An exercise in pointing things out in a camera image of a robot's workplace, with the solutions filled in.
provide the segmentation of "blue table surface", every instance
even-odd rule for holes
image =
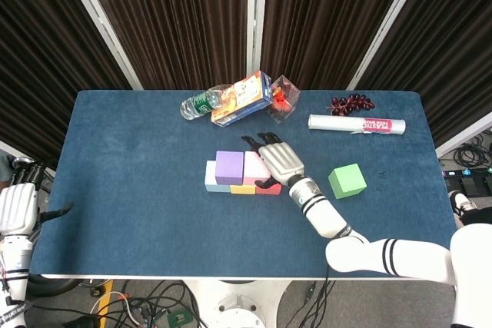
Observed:
[[[241,135],[273,131],[304,162],[328,200],[369,240],[425,240],[449,247],[456,230],[418,94],[358,91],[375,102],[352,116],[404,119],[396,134],[308,130],[346,91],[302,91],[282,124],[256,112],[226,128],[184,120],[180,103],[196,91],[79,93],[58,165],[50,208],[74,201],[46,223],[34,273],[155,277],[322,278],[327,240],[288,196],[208,193],[207,160],[246,151]],[[336,200],[336,167],[358,163],[360,194]],[[333,277],[385,277],[360,271]]]

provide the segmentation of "white robot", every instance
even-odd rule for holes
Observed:
[[[331,239],[326,258],[340,272],[373,270],[398,277],[412,277],[455,285],[456,304],[452,328],[492,326],[492,225],[472,224],[452,237],[450,251],[428,242],[378,240],[369,242],[352,229],[320,192],[316,183],[304,176],[304,165],[291,147],[272,133],[258,134],[266,145],[243,137],[259,153],[272,177],[260,187],[281,183],[300,207],[314,229]],[[39,173],[32,172],[0,194],[0,261],[2,295],[0,327],[25,328],[25,290],[32,255],[30,236],[40,223],[66,214],[62,210],[38,213]]]

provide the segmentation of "green bottle label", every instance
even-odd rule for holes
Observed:
[[[200,114],[207,114],[212,111],[212,106],[207,101],[206,91],[193,97],[193,106]]]

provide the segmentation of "brown curtain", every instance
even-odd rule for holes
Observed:
[[[261,69],[345,89],[393,0],[266,0]]]
[[[444,143],[492,111],[492,0],[408,0],[357,88],[419,92]]]
[[[100,0],[144,88],[244,77],[248,0]]]
[[[77,92],[129,85],[80,0],[0,2],[0,140],[57,157]]]

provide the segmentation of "plastic water bottle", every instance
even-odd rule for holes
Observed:
[[[220,84],[186,99],[181,103],[181,115],[184,119],[191,120],[220,108],[225,103],[222,95],[231,86],[230,84]]]

